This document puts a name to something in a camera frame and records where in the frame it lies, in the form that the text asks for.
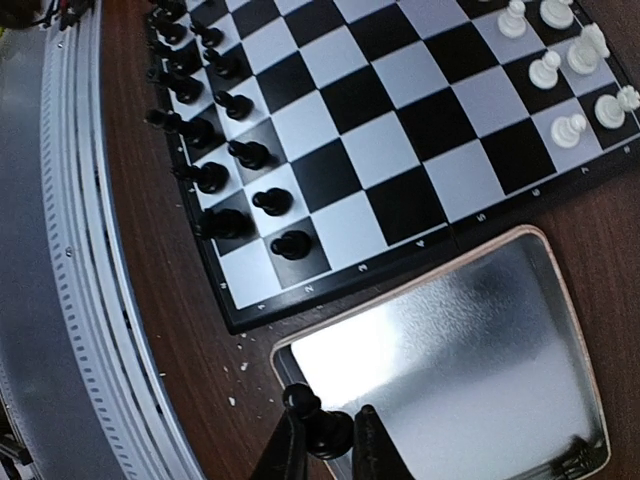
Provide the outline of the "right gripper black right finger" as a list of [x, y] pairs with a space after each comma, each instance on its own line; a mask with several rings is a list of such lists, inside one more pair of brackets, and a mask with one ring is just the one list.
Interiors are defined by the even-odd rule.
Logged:
[[352, 478], [413, 479], [372, 405], [363, 406], [355, 416]]

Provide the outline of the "black and white chessboard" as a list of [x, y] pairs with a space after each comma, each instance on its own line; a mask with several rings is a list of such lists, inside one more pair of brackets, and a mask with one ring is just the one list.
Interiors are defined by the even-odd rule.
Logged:
[[[490, 233], [526, 220], [533, 208], [581, 192], [639, 161], [639, 108], [614, 130], [596, 119], [601, 95], [631, 81], [615, 58], [590, 75], [574, 72], [567, 52], [592, 23], [573, 1], [573, 24], [546, 25], [541, 1], [523, 1], [526, 33], [505, 37], [497, 18], [509, 1], [182, 1], [176, 21], [151, 5], [145, 17], [151, 67], [201, 81], [192, 104], [154, 85], [158, 110], [208, 120], [215, 139], [196, 148], [166, 135], [173, 167], [207, 162], [229, 179], [213, 194], [180, 181], [196, 244], [229, 332], [243, 333], [420, 268], [439, 266]], [[167, 44], [155, 19], [186, 28]], [[190, 29], [216, 27], [215, 48], [241, 59], [243, 77], [207, 72], [209, 48]], [[200, 60], [190, 75], [169, 68], [150, 45], [189, 49]], [[558, 83], [534, 86], [529, 65], [547, 51], [561, 59]], [[216, 91], [254, 103], [230, 119]], [[578, 145], [557, 146], [551, 124], [582, 114]], [[267, 147], [270, 161], [250, 170], [228, 153], [232, 140]], [[252, 204], [278, 187], [290, 210], [269, 216]], [[195, 231], [206, 209], [237, 209], [251, 220], [234, 239]], [[310, 253], [274, 255], [270, 243], [305, 231]]]

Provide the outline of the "wooden rimmed metal tray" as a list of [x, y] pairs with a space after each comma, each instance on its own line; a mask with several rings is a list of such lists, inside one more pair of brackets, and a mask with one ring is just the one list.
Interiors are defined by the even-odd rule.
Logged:
[[417, 479], [587, 479], [611, 457], [551, 245], [521, 225], [278, 342], [282, 385], [373, 406]]

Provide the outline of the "black chess king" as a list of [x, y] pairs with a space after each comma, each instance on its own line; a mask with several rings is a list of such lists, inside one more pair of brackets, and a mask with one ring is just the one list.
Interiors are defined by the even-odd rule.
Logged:
[[149, 83], [172, 91], [178, 102], [192, 104], [197, 101], [204, 90], [201, 81], [192, 77], [178, 77], [160, 68], [151, 67], [146, 72]]

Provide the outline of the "black chess pawn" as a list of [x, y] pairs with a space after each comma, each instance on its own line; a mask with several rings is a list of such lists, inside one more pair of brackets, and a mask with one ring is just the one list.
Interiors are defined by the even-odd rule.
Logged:
[[321, 399], [303, 383], [288, 385], [283, 403], [305, 428], [306, 450], [320, 460], [333, 460], [345, 455], [354, 442], [354, 421], [342, 411], [326, 411]]
[[269, 216], [285, 215], [293, 204], [293, 197], [287, 190], [274, 187], [267, 191], [256, 192], [252, 197], [252, 204]]
[[196, 36], [200, 37], [201, 44], [205, 48], [215, 48], [224, 40], [224, 33], [216, 27], [209, 28], [193, 22], [190, 29]]
[[250, 170], [260, 170], [271, 159], [267, 147], [254, 141], [244, 143], [232, 140], [229, 142], [227, 150], [242, 167]]
[[290, 261], [305, 258], [311, 251], [311, 237], [301, 230], [289, 230], [270, 243], [274, 255]]
[[236, 121], [245, 119], [253, 110], [254, 103], [248, 97], [238, 94], [231, 95], [226, 91], [216, 91], [214, 101], [225, 110], [226, 115]]
[[204, 51], [203, 58], [208, 62], [206, 70], [216, 77], [231, 80], [243, 77], [243, 64], [240, 58], [233, 55], [222, 55], [215, 49]]

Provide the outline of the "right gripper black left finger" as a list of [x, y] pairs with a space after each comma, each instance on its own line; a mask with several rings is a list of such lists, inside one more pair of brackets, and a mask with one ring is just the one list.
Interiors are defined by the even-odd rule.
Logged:
[[306, 430], [297, 414], [285, 409], [260, 456], [250, 480], [305, 480]]

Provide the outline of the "black chess rook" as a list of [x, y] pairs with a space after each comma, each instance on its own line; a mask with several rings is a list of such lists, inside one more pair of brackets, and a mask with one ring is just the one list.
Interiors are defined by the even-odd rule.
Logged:
[[176, 21], [187, 12], [186, 6], [182, 1], [151, 0], [150, 3], [155, 6], [162, 17], [169, 21]]
[[203, 239], [239, 238], [252, 229], [250, 218], [237, 209], [206, 209], [199, 216], [195, 231]]

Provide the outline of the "black chess bishop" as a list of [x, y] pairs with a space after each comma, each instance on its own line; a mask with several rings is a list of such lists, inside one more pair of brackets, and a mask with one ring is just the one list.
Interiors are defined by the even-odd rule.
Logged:
[[216, 162], [207, 162], [201, 167], [178, 165], [172, 168], [172, 173], [180, 181], [195, 183], [205, 194], [223, 189], [229, 179], [227, 168]]
[[178, 113], [150, 109], [146, 112], [145, 122], [164, 133], [181, 135], [187, 144], [196, 148], [204, 148], [216, 136], [214, 126], [199, 117], [185, 121]]

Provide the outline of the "black chess knight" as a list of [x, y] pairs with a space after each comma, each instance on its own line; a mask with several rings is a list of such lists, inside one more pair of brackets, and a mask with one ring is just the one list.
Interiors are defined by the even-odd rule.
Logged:
[[186, 36], [186, 28], [178, 23], [155, 19], [150, 25], [169, 45], [180, 43]]

